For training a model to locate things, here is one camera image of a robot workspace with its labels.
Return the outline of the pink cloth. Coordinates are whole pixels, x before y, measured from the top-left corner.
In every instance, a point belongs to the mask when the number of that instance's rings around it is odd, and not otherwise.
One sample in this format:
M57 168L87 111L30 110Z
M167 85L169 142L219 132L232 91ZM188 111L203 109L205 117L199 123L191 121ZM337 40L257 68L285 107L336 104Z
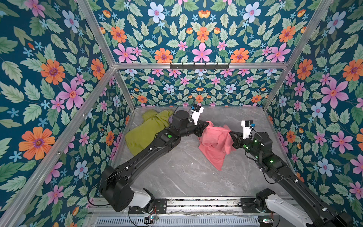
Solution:
M199 138L199 150L218 171L221 171L226 155L236 151L229 134L231 129L227 125L217 127L211 121L207 123L209 125Z

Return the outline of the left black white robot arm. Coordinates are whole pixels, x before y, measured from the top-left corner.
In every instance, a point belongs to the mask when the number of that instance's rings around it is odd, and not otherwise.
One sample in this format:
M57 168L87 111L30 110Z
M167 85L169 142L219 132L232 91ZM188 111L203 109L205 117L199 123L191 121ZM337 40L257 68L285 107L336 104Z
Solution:
M182 137L202 136L209 125L200 120L204 108L193 105L191 112L177 111L171 125L163 129L153 141L129 161L117 166L108 166L101 174L99 192L115 212L127 207L139 207L145 213L151 212L155 204L154 195L147 189L132 189L136 178L151 164L180 144Z

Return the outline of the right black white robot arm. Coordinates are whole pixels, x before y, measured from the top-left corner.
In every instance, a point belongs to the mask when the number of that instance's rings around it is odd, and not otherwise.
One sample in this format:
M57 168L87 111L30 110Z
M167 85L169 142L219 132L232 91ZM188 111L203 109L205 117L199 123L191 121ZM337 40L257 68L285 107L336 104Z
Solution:
M282 186L299 204L299 208L284 201L267 188L255 196L254 207L258 212L271 211L296 227L352 227L353 218L338 212L310 190L288 164L272 151L272 140L266 132L257 132L244 138L243 133L231 131L235 149L242 148L253 160L264 178Z

